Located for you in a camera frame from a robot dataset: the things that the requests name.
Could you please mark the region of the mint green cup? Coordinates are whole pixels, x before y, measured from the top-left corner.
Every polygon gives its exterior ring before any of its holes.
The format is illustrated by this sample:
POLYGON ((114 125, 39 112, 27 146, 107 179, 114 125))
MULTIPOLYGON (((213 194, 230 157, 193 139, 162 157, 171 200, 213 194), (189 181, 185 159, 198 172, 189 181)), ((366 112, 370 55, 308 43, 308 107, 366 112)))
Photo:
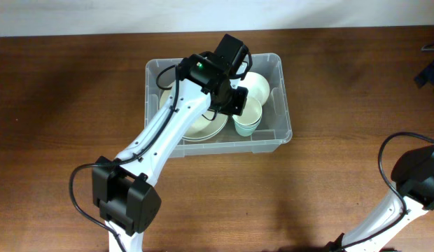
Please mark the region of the mint green cup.
POLYGON ((235 125, 236 132, 242 137, 251 136, 257 129, 257 125, 235 125))

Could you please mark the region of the cream white cup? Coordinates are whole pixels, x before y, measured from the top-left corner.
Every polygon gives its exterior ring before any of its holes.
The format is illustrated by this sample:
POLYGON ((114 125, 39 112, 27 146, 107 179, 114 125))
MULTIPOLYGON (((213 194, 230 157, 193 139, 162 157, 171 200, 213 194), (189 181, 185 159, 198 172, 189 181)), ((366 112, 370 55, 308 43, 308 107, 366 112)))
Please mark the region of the cream white cup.
POLYGON ((233 115, 233 120, 241 125, 256 124, 262 116, 262 105, 253 97, 247 97, 246 104, 241 115, 233 115))

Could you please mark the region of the grey cup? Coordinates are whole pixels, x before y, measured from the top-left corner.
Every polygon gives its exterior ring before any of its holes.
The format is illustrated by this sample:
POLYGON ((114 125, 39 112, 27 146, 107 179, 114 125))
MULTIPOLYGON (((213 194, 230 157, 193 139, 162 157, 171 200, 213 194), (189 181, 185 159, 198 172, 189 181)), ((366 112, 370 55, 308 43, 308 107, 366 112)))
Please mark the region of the grey cup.
POLYGON ((249 129, 249 128, 253 128, 253 127, 256 128, 260 124, 261 118, 259 118, 255 122, 249 123, 249 124, 241 123, 236 118, 233 118, 233 120, 234 120, 234 123, 237 127, 249 129))

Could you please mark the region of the white small bowl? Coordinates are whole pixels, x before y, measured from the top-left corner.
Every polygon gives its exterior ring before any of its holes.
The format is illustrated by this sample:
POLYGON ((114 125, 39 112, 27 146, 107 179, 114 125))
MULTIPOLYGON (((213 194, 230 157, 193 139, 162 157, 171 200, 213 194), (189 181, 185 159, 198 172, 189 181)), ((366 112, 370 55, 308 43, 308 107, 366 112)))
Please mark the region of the white small bowl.
POLYGON ((267 79, 255 72, 248 72, 244 80, 239 82, 239 87, 248 89, 248 96, 257 99, 264 106, 270 95, 270 84, 267 79))

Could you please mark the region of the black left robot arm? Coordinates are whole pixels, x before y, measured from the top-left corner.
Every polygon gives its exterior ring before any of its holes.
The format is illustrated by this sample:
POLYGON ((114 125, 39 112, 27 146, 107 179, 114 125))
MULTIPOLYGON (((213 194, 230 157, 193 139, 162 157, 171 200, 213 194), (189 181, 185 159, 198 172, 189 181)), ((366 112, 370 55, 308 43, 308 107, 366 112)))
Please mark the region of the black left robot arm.
POLYGON ((249 68, 249 49, 226 34, 213 52, 193 54, 173 66, 170 95, 140 135, 114 160, 100 157, 92 170, 92 194, 110 251, 141 251, 144 231, 161 205, 155 184, 188 128, 206 111, 241 115, 248 90, 232 87, 249 68))

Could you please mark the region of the beige large bowl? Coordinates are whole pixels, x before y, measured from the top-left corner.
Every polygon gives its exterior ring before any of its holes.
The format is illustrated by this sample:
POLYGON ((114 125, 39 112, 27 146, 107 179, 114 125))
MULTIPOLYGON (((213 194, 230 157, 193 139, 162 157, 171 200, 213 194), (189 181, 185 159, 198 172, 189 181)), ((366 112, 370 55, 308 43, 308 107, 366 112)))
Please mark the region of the beige large bowl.
POLYGON ((208 140, 216 136, 224 128, 224 126, 226 126, 226 124, 227 124, 226 122, 218 123, 218 124, 210 123, 207 127, 194 134, 185 134, 182 137, 182 139, 185 141, 192 141, 192 142, 208 140))
MULTIPOLYGON (((172 90, 165 90, 162 91, 160 102, 159 102, 159 109, 161 109, 167 100, 174 99, 174 94, 171 94, 172 90)), ((185 101, 190 101, 190 95, 189 94, 183 94, 183 91, 180 91, 180 95, 178 96, 178 102, 177 102, 177 108, 180 105, 186 104, 185 101)), ((214 111, 206 111, 202 115, 198 116, 193 124, 191 124, 188 128, 188 130, 185 132, 185 134, 194 134, 200 130, 203 130, 205 127, 207 127, 210 123, 223 123, 228 122, 228 115, 217 113, 215 114, 214 111)))

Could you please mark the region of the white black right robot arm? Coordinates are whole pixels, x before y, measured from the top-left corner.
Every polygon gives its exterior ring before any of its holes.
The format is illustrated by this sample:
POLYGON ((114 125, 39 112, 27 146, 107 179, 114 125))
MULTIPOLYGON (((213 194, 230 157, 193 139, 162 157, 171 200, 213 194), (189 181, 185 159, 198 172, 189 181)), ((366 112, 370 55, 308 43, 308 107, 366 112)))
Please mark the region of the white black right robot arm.
POLYGON ((434 139, 413 132, 394 133, 382 142, 377 163, 389 191, 368 217, 341 234, 329 251, 383 251, 406 225, 434 210, 434 139), (428 145, 404 153, 388 178, 382 159, 385 147, 396 137, 415 138, 428 145))

